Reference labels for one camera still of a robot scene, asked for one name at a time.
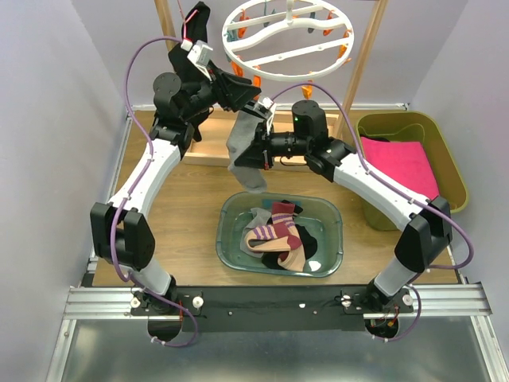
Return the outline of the white round clip hanger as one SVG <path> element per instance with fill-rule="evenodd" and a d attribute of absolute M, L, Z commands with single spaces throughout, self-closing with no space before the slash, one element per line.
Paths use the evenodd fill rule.
<path fill-rule="evenodd" d="M 327 1 L 248 1 L 223 23 L 232 63 L 264 80 L 300 82 L 335 72 L 350 60 L 355 32 Z"/>

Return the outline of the beige purple striped sock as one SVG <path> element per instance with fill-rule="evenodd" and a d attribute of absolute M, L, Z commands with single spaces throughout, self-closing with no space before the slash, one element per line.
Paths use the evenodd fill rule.
<path fill-rule="evenodd" d="M 258 226 L 247 233 L 245 242 L 254 252 L 304 253 L 295 223 Z"/>

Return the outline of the grey sock black stripes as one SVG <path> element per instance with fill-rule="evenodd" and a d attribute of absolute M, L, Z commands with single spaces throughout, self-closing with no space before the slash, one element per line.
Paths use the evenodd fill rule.
<path fill-rule="evenodd" d="M 268 220 L 271 218 L 271 212 L 269 210 L 262 209 L 262 208 L 252 208 L 251 215 L 252 215 L 252 220 L 243 229 L 239 247 L 240 247 L 240 250 L 242 252 L 246 253 L 247 255 L 257 258 L 257 259 L 261 259 L 263 253 L 251 251 L 248 248 L 248 246 L 246 245 L 245 238 L 246 238 L 247 233 L 249 231 L 251 231 L 252 229 L 254 229 L 258 226 L 267 224 Z"/>

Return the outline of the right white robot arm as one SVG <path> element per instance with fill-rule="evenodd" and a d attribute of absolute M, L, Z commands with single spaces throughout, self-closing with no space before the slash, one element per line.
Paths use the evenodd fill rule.
<path fill-rule="evenodd" d="M 342 185 L 383 212 L 401 231 L 394 258 L 366 286 L 362 302 L 377 312 L 394 303 L 395 295 L 431 268 L 433 261 L 453 238 L 453 222 L 447 200 L 430 200 L 409 190 L 376 169 L 359 150 L 328 134 L 325 112 L 312 100 L 292 106 L 293 129 L 276 133 L 275 106 L 270 99 L 250 101 L 237 114 L 227 145 L 231 164 L 241 173 L 245 189 L 258 192 L 266 183 L 261 174 L 274 158 L 302 156 L 306 165 L 330 182 Z"/>

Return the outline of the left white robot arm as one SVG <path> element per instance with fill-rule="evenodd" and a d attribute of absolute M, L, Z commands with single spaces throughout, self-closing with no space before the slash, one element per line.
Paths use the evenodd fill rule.
<path fill-rule="evenodd" d="M 177 287 L 154 257 L 155 239 L 146 219 L 153 200 L 197 137 L 210 107 L 238 111 L 261 90 L 209 64 L 191 82 L 178 73 L 162 73 L 153 91 L 156 114 L 145 151 L 123 187 L 107 203 L 91 208 L 91 233 L 95 254 L 112 264 L 122 280 L 144 287 L 157 313 L 168 314 L 175 308 Z"/>

